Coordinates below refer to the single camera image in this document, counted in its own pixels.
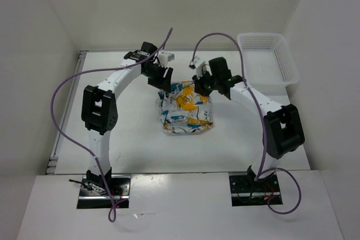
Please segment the patterned white teal yellow shorts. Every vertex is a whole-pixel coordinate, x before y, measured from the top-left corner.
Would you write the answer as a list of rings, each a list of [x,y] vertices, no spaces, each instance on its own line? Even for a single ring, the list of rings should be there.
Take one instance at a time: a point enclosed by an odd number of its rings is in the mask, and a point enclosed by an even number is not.
[[[176,81],[158,91],[159,119],[168,134],[203,133],[214,126],[212,101],[195,92],[193,81]]]

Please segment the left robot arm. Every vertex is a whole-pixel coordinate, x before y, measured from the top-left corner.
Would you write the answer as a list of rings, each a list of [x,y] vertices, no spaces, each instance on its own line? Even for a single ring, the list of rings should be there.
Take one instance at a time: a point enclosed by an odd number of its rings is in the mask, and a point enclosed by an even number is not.
[[[98,194],[112,189],[112,168],[109,159],[110,134],[118,121],[116,100],[137,77],[144,75],[147,83],[159,90],[170,92],[173,69],[168,62],[174,54],[159,51],[152,43],[143,42],[139,50],[125,54],[119,71],[95,86],[88,85],[83,92],[81,118],[89,135],[89,149],[97,160],[90,162],[85,185]]]

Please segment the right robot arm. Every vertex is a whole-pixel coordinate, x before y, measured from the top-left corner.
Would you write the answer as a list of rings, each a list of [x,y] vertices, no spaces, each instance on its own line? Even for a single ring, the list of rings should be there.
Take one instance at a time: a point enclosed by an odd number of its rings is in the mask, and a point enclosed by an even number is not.
[[[246,182],[252,191],[261,190],[267,183],[266,179],[275,171],[278,161],[304,144],[297,107],[276,102],[246,83],[243,77],[232,75],[223,57],[209,62],[196,57],[190,61],[189,68],[196,72],[192,77],[196,93],[209,96],[217,91],[260,117],[263,151],[260,158],[249,166]]]

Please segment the white plastic basket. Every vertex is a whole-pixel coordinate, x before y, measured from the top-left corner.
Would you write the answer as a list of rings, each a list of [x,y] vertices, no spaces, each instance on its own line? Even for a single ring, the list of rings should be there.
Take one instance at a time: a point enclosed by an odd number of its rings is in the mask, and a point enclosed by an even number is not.
[[[241,33],[237,42],[242,50],[245,76],[251,85],[287,87],[299,82],[293,54],[282,34]]]

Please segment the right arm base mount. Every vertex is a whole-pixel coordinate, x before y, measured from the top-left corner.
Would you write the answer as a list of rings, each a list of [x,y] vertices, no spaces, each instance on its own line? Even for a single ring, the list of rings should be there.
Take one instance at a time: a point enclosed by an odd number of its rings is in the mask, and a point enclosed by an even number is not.
[[[251,182],[245,172],[229,174],[229,188],[233,207],[283,204],[276,174],[259,182]]]

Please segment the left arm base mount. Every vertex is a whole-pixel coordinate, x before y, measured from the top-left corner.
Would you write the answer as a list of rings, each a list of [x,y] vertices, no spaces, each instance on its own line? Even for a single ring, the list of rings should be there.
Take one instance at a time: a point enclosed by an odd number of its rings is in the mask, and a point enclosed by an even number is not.
[[[91,187],[87,183],[86,176],[82,181],[75,181],[80,184],[77,209],[110,209],[111,200],[107,192]],[[131,187],[130,175],[112,175],[110,191],[117,209],[129,208],[129,194]]]

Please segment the aluminium table edge rail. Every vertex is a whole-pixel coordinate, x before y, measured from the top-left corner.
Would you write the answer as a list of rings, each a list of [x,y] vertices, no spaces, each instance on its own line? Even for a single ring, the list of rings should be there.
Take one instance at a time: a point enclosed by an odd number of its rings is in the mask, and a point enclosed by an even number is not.
[[[88,51],[80,51],[79,52],[74,74],[77,74],[80,71],[82,71],[87,53],[88,53]],[[66,80],[66,82],[62,86],[64,87],[66,83],[69,83],[70,86],[67,91],[67,98],[64,103],[64,109],[63,109],[61,118],[59,120],[57,120],[57,124],[60,129],[67,127],[67,124],[69,121],[69,113],[70,113],[69,111],[71,110],[71,108],[73,106],[74,94],[75,94],[76,89],[79,84],[79,79],[77,79],[77,76],[69,75],[65,79],[62,79],[61,83],[64,80]],[[61,148],[62,148],[62,145],[64,144],[64,141],[65,141],[64,136],[57,130],[56,138],[55,138],[55,141],[53,144],[53,149],[50,154],[49,160],[47,162],[47,167],[45,170],[46,175],[55,175],[56,174],[56,167],[58,164],[59,157],[61,156]]]

